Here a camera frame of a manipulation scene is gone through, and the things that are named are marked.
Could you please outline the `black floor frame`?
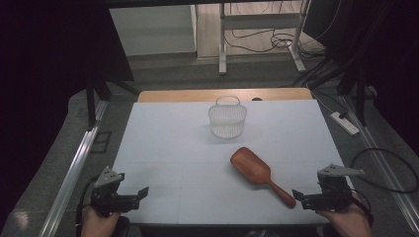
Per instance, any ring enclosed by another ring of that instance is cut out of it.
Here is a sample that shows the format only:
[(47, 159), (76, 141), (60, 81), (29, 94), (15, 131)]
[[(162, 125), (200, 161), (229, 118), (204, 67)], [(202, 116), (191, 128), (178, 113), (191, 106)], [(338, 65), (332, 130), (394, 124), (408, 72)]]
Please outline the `black floor frame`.
[(110, 144), (111, 136), (112, 133), (110, 131), (98, 132), (93, 141), (91, 152), (94, 154), (106, 153)]

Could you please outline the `black stand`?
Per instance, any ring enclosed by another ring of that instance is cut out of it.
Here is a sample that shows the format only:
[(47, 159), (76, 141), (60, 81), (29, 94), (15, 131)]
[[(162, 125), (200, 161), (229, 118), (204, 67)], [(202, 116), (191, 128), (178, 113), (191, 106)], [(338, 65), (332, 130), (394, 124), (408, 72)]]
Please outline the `black stand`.
[(362, 70), (347, 71), (338, 85), (339, 95), (349, 95), (351, 90), (356, 89), (356, 117), (362, 126), (366, 126), (365, 120), (365, 98), (366, 80)]
[(107, 74), (88, 77), (86, 79), (88, 131), (91, 131), (98, 121), (96, 115), (95, 95), (98, 95), (102, 101), (109, 101), (112, 97), (112, 92), (108, 87), (108, 82), (117, 85), (118, 87), (128, 91), (129, 93), (135, 96), (139, 96), (138, 89), (135, 89), (134, 87), (130, 86), (127, 82), (117, 79), (116, 77)]

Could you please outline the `person's left hand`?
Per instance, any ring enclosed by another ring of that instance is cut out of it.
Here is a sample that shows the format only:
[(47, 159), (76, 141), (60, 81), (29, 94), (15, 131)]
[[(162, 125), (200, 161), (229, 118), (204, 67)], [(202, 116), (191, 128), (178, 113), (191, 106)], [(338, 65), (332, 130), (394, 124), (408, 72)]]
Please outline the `person's left hand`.
[(102, 216), (93, 207), (87, 207), (83, 216), (81, 237), (112, 237), (121, 214)]

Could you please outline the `aluminium rail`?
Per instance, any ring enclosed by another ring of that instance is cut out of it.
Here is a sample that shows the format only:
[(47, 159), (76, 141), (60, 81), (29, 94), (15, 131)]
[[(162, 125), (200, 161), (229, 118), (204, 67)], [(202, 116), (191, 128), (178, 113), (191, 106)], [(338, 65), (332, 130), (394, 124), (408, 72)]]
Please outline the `aluminium rail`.
[(54, 237), (98, 133), (107, 106), (108, 102), (100, 101), (95, 109), (93, 127), (84, 133), (38, 237)]
[[(348, 96), (340, 96), (339, 100), (348, 110), (348, 117), (352, 123), (360, 130), (360, 137), (367, 148), (371, 148), (373, 152), (373, 161), (377, 166), (377, 170), (381, 174), (385, 184), (392, 189), (402, 189), (401, 183), (397, 180), (395, 173), (385, 160), (384, 151), (379, 150), (376, 140), (370, 133), (369, 129), (362, 124), (356, 116), (356, 109), (351, 98)], [(399, 194), (392, 192), (392, 196), (400, 208), (413, 237), (419, 237), (419, 209), (415, 206), (408, 194)]]

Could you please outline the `white plastic basket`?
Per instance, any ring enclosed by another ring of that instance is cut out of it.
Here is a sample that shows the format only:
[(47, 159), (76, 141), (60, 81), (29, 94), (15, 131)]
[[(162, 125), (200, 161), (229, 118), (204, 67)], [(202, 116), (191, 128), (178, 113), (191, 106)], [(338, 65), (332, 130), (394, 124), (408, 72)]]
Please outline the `white plastic basket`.
[[(222, 99), (231, 98), (233, 104), (223, 104)], [(222, 95), (215, 104), (209, 108), (209, 125), (211, 132), (223, 139), (232, 139), (239, 136), (244, 130), (247, 109), (235, 95)]]

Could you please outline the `white metal desk frame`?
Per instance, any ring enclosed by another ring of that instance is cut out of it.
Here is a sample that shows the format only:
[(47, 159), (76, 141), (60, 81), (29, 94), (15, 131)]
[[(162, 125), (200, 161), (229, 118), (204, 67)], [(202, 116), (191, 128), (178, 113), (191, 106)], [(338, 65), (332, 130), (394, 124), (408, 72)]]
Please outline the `white metal desk frame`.
[(220, 75), (226, 74), (226, 30), (259, 30), (259, 29), (294, 29), (293, 41), (288, 45), (296, 70), (305, 72), (305, 66), (297, 52), (297, 45), (305, 22), (310, 0), (302, 0), (298, 13), (260, 14), (260, 15), (226, 15), (225, 4), (219, 4), (220, 15), (220, 41), (218, 54), (218, 71)]

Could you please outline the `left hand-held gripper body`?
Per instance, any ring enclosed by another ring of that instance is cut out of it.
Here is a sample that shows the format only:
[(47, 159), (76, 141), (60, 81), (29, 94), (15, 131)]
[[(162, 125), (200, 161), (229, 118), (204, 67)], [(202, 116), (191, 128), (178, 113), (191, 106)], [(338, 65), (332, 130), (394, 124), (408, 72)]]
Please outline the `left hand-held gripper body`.
[(118, 188), (124, 179), (124, 173), (118, 174), (106, 167), (94, 182), (91, 206), (106, 217), (113, 212), (128, 212), (129, 198), (118, 195)]

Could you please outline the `white panel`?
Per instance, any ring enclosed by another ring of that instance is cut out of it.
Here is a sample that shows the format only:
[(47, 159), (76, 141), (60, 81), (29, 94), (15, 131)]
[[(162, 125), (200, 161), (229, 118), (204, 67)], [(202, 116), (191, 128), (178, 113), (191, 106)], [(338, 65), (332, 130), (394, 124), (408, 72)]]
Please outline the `white panel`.
[(192, 5), (111, 9), (127, 56), (195, 52)]

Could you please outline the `white power strip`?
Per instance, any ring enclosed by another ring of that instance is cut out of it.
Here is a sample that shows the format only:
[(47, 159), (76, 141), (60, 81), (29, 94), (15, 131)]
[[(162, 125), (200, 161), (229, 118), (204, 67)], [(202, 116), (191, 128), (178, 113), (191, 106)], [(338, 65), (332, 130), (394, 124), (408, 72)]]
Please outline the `white power strip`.
[(330, 117), (340, 125), (345, 131), (347, 131), (350, 135), (355, 135), (359, 133), (359, 129), (355, 127), (350, 121), (348, 121), (343, 115), (338, 112), (335, 112), (330, 115)]

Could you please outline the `black curtain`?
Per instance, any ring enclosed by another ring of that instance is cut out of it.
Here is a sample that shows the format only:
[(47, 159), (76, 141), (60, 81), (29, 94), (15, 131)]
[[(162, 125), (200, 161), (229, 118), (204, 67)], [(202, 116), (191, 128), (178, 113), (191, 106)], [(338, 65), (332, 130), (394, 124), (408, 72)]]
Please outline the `black curtain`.
[(0, 230), (87, 81), (132, 78), (100, 0), (0, 0)]
[(303, 31), (326, 47), (343, 73), (338, 92), (362, 79), (381, 116), (419, 155), (419, 0), (311, 0)]

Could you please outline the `wooden table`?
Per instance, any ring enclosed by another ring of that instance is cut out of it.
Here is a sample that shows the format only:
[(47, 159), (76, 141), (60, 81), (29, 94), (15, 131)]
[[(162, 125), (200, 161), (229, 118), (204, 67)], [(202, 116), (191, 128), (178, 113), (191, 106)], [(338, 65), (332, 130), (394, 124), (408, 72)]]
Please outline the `wooden table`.
[(222, 95), (235, 95), (241, 101), (312, 100), (311, 93), (305, 88), (256, 88), (256, 89), (205, 89), (205, 90), (163, 90), (143, 91), (139, 103), (169, 102), (212, 102)]

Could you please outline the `wooden hairbrush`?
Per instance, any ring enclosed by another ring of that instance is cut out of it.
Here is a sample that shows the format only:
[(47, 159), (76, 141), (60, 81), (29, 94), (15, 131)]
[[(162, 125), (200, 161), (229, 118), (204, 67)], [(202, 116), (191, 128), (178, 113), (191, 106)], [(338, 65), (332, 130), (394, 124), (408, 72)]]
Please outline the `wooden hairbrush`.
[(230, 157), (230, 163), (250, 183), (269, 186), (285, 206), (295, 207), (295, 198), (271, 179), (271, 168), (252, 150), (240, 147)]

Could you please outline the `person's right hand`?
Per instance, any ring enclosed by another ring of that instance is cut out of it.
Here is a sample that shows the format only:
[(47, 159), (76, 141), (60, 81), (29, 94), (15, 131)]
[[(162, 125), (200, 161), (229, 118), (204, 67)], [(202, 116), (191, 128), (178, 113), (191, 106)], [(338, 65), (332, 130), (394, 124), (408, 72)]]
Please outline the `person's right hand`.
[(363, 210), (351, 203), (341, 211), (317, 210), (329, 220), (322, 230), (322, 237), (373, 237), (369, 219)]

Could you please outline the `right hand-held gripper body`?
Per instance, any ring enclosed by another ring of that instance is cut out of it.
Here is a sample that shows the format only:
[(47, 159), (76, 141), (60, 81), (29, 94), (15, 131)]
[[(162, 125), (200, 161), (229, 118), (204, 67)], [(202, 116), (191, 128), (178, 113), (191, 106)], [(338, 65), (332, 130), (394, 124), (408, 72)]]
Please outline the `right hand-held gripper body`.
[(317, 172), (318, 184), (326, 199), (324, 208), (342, 210), (351, 204), (352, 191), (347, 178), (364, 176), (364, 170), (348, 168), (336, 164), (320, 169)]

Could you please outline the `person's checked clothing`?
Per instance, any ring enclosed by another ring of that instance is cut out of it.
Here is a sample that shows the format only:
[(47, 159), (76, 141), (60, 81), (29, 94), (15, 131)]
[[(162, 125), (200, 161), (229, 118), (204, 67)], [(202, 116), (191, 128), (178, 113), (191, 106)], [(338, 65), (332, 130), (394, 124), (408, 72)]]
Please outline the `person's checked clothing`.
[(244, 237), (278, 237), (275, 232), (269, 230), (252, 230), (244, 235)]

